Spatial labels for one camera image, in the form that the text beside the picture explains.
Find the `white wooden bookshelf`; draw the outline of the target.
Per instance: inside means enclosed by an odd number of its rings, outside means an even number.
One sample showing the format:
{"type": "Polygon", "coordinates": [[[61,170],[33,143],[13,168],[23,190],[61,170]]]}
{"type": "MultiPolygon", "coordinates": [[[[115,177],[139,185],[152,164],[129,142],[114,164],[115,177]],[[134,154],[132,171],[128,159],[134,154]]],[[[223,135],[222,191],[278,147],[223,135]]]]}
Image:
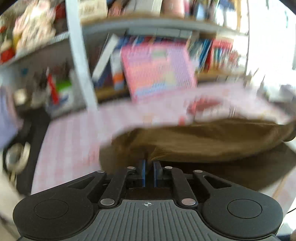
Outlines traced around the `white wooden bookshelf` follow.
{"type": "Polygon", "coordinates": [[[14,1],[1,8],[1,86],[53,115],[244,78],[248,1],[14,1]]]}

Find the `pink checkered cartoon table mat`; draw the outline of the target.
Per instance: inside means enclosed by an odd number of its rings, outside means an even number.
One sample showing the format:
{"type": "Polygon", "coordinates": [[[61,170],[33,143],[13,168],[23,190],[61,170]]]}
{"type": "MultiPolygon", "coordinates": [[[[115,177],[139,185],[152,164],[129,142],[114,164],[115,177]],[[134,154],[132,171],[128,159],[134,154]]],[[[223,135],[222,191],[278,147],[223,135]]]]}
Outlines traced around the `pink checkered cartoon table mat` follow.
{"type": "Polygon", "coordinates": [[[154,99],[133,103],[109,101],[93,110],[50,122],[36,164],[32,193],[41,192],[100,169],[99,147],[119,133],[138,126],[176,125],[187,117],[190,102],[201,97],[220,99],[248,118],[283,124],[290,117],[241,83],[208,83],[154,99]]]}

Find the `lavender cloth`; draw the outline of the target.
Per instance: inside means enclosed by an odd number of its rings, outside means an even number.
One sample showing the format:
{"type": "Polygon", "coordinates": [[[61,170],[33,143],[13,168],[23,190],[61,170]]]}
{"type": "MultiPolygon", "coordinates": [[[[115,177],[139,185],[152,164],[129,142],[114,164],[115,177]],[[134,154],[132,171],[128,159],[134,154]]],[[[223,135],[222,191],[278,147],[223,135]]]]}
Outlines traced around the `lavender cloth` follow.
{"type": "Polygon", "coordinates": [[[12,94],[1,86],[1,114],[0,114],[1,149],[6,147],[23,127],[23,120],[16,113],[12,94]]]}

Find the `white tape roll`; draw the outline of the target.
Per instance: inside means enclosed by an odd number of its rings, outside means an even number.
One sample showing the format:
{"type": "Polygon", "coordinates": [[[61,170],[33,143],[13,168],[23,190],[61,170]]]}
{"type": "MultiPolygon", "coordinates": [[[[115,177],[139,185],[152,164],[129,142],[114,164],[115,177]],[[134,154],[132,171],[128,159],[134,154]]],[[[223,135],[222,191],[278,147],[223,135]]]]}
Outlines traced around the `white tape roll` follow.
{"type": "Polygon", "coordinates": [[[18,174],[24,170],[28,163],[30,148],[31,145],[26,142],[25,145],[16,143],[8,149],[5,164],[9,172],[18,174]]]}

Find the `white orange box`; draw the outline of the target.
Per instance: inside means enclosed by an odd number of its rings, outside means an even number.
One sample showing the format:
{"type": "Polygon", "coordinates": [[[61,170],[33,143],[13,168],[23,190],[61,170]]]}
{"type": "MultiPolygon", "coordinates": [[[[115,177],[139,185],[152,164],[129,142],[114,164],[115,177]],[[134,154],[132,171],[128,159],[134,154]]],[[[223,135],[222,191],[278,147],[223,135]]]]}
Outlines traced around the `white orange box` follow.
{"type": "Polygon", "coordinates": [[[114,50],[110,57],[112,81],[115,90],[122,90],[125,87],[125,75],[121,63],[120,50],[114,50]]]}

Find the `black bag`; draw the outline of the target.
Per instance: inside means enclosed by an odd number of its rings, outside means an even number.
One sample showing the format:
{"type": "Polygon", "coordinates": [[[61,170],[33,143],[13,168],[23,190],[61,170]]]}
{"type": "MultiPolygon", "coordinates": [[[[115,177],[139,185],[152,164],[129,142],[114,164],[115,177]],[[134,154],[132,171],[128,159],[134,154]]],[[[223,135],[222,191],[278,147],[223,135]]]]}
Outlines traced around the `black bag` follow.
{"type": "Polygon", "coordinates": [[[32,191],[34,173],[51,118],[44,108],[31,109],[24,113],[26,121],[31,124],[25,142],[30,144],[29,159],[24,170],[17,175],[16,188],[22,195],[28,196],[32,191]]]}

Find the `white green-lid plastic jar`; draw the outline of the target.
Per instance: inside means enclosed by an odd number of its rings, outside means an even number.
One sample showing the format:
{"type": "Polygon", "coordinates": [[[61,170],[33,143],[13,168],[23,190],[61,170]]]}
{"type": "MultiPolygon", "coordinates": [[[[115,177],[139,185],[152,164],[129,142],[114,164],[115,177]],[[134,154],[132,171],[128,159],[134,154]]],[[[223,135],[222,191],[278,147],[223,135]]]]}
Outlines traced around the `white green-lid plastic jar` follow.
{"type": "Polygon", "coordinates": [[[54,105],[54,111],[70,111],[73,108],[74,93],[70,80],[57,83],[59,103],[54,105]]]}

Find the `pink keyboard learning tablet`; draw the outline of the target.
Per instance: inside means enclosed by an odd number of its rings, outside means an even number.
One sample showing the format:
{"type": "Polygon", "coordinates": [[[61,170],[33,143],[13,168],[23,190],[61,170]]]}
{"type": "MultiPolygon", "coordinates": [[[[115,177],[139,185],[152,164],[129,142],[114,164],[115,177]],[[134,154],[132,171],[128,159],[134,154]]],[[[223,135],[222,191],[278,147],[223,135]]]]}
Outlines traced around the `pink keyboard learning tablet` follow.
{"type": "Polygon", "coordinates": [[[121,61],[133,102],[197,85],[187,47],[182,43],[125,46],[121,61]]]}

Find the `large white leaning book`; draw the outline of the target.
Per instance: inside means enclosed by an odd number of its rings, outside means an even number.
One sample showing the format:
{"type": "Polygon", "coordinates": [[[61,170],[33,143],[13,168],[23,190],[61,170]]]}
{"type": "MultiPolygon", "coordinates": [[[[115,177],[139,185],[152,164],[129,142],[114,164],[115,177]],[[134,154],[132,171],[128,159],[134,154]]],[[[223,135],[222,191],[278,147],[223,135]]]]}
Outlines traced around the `large white leaning book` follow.
{"type": "Polygon", "coordinates": [[[108,38],[102,53],[95,65],[94,71],[92,73],[91,80],[97,81],[101,77],[103,71],[105,70],[108,61],[110,60],[111,54],[113,53],[114,49],[118,45],[119,37],[116,34],[112,34],[110,38],[108,38]]]}

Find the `brown corduroy trousers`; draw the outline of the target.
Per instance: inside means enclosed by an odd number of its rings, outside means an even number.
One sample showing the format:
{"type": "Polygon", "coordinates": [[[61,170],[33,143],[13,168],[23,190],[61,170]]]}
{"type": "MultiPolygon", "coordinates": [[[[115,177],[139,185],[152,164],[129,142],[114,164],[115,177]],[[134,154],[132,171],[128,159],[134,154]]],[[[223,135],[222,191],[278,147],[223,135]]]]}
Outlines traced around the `brown corduroy trousers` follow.
{"type": "Polygon", "coordinates": [[[185,171],[204,170],[252,190],[261,190],[295,167],[295,122],[224,118],[186,126],[134,128],[99,148],[109,174],[141,160],[177,163],[185,171]]]}

